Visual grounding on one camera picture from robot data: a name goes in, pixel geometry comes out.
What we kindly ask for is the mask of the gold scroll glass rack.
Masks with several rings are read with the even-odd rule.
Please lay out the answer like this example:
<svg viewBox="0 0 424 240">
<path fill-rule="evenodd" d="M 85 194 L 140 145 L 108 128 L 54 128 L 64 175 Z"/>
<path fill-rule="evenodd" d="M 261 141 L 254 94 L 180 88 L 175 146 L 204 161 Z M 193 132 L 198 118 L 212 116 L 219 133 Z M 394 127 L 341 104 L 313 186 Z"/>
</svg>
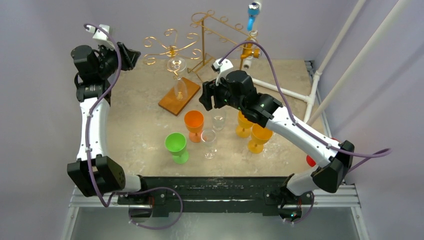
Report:
<svg viewBox="0 0 424 240">
<path fill-rule="evenodd" d="M 173 36 L 173 43 L 166 45 L 154 36 L 148 36 L 143 40 L 144 47 L 151 48 L 154 45 L 154 42 L 157 42 L 164 48 L 164 52 L 145 54 L 142 58 L 142 62 L 146 65 L 154 65 L 157 61 L 157 57 L 168 57 L 165 69 L 172 73 L 172 89 L 161 99 L 159 106 L 175 116 L 178 116 L 182 108 L 176 109 L 176 107 L 180 104 L 186 106 L 189 101 L 189 88 L 183 78 L 184 71 L 187 68 L 187 60 L 198 60 L 201 58 L 201 54 L 203 52 L 198 48 L 194 48 L 192 50 L 192 56 L 185 56 L 181 54 L 183 50 L 191 48 L 199 41 L 200 36 L 196 33 L 187 34 L 186 38 L 192 42 L 183 47 L 178 47 L 177 45 L 178 31 L 176 29 L 167 29 L 164 32 L 164 36 Z"/>
</svg>

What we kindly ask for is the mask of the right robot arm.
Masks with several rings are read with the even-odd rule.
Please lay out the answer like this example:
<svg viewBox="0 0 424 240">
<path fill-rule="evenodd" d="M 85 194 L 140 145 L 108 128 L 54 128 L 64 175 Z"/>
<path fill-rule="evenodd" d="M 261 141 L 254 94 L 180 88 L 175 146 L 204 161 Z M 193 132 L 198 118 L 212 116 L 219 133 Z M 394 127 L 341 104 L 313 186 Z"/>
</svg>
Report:
<svg viewBox="0 0 424 240">
<path fill-rule="evenodd" d="M 336 193 L 352 166 L 355 146 L 350 141 L 331 139 L 292 116 L 275 97 L 257 92 L 251 76 L 243 70 L 230 72 L 219 83 L 203 82 L 199 102 L 207 111 L 224 106 L 241 111 L 248 121 L 284 137 L 315 161 L 311 170 L 293 174 L 286 181 L 280 196 L 288 204 L 315 189 Z"/>
</svg>

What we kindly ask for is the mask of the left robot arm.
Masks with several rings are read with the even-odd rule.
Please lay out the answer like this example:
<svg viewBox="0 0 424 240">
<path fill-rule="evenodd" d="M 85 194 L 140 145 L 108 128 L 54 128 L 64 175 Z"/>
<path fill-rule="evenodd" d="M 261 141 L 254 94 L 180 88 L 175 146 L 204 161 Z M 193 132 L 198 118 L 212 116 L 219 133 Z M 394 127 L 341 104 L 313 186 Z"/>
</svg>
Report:
<svg viewBox="0 0 424 240">
<path fill-rule="evenodd" d="M 138 205 L 146 203 L 149 191 L 139 175 L 126 175 L 123 168 L 109 157 L 107 149 L 107 119 L 111 94 L 102 94 L 110 87 L 109 77 L 118 72 L 118 57 L 114 49 L 99 45 L 92 49 L 80 45 L 71 51 L 77 69 L 74 77 L 82 126 L 76 161 L 67 165 L 67 174 L 85 197 L 95 196 L 89 167 L 95 167 L 93 177 L 101 195 L 130 192 Z"/>
</svg>

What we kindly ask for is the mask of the tall clear flute glass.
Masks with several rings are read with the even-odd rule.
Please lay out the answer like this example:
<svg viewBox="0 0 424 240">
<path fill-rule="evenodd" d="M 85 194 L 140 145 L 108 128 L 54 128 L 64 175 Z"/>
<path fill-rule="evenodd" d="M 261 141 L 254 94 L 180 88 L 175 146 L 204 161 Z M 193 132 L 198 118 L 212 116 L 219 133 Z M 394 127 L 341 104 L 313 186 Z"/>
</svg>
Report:
<svg viewBox="0 0 424 240">
<path fill-rule="evenodd" d="M 166 64 L 167 70 L 173 74 L 173 79 L 175 81 L 173 90 L 178 101 L 184 101 L 188 98 L 187 85 L 183 80 L 183 73 L 186 66 L 186 60 L 179 56 L 171 57 Z"/>
</svg>

